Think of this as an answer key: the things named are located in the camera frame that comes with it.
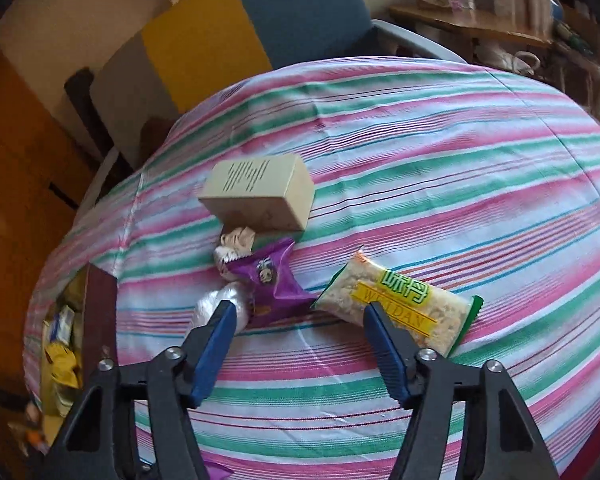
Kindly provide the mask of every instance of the purple snack wrapper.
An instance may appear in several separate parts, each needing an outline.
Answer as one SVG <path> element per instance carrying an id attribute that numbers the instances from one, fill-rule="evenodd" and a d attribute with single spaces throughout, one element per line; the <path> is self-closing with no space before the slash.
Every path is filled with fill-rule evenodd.
<path id="1" fill-rule="evenodd" d="M 234 474 L 234 472 L 228 467 L 223 466 L 222 464 L 211 462 L 211 460 L 203 460 L 206 471 L 209 473 L 209 478 L 211 480 L 226 480 Z"/>
<path id="2" fill-rule="evenodd" d="M 305 291 L 289 268 L 295 242 L 281 238 L 249 256 L 227 262 L 229 272 L 253 286 L 254 312 L 249 326 L 262 327 L 291 316 L 302 316 L 317 295 Z"/>

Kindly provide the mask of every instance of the wooden cabinet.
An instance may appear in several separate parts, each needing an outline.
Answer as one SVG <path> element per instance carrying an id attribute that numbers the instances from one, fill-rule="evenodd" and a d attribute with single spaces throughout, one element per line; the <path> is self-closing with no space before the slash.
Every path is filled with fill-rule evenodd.
<path id="1" fill-rule="evenodd" d="M 71 228 L 75 211 L 53 183 L 80 203 L 93 171 L 72 140 L 0 51 L 0 388 L 27 395 L 22 330 L 40 270 Z M 9 467 L 13 442 L 2 427 L 0 461 Z M 19 476 L 17 469 L 12 470 Z"/>

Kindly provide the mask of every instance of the wooden shelf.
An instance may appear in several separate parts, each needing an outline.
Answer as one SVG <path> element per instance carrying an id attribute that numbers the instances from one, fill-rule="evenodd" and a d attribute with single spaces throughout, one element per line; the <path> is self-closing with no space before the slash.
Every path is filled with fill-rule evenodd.
<path id="1" fill-rule="evenodd" d="M 550 36 L 542 36 L 528 28 L 516 27 L 509 18 L 500 18 L 484 10 L 428 10 L 417 7 L 389 7 L 389 15 L 399 24 L 415 21 L 432 27 L 455 32 L 468 38 L 513 41 L 547 48 L 552 45 Z"/>

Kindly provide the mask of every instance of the crumpled wrapper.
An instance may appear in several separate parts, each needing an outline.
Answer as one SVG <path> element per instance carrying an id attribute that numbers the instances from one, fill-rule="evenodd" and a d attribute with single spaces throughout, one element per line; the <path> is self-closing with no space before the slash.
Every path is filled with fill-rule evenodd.
<path id="1" fill-rule="evenodd" d="M 226 268 L 228 262 L 249 256 L 256 233 L 248 227 L 239 227 L 230 233 L 221 235 L 220 245 L 214 250 L 214 261 L 220 276 L 228 282 L 237 280 L 232 272 Z"/>

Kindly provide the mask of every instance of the blue gripper pad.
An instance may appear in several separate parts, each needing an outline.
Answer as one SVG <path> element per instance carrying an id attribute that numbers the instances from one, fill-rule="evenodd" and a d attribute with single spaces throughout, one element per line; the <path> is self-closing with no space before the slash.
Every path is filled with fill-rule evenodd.
<path id="1" fill-rule="evenodd" d="M 222 314 L 222 317 L 216 323 L 209 340 L 206 343 L 205 349 L 200 354 L 198 364 L 194 370 L 193 388 L 191 389 L 190 398 L 193 401 L 193 406 L 197 408 L 203 400 L 205 400 L 214 389 L 216 377 L 222 367 L 222 362 L 229 351 L 229 346 L 234 338 L 236 313 L 235 305 L 227 301 L 229 305 Z"/>
<path id="2" fill-rule="evenodd" d="M 410 398 L 406 369 L 386 328 L 371 305 L 365 307 L 364 326 L 366 339 L 374 349 L 386 390 L 389 396 L 402 406 Z"/>

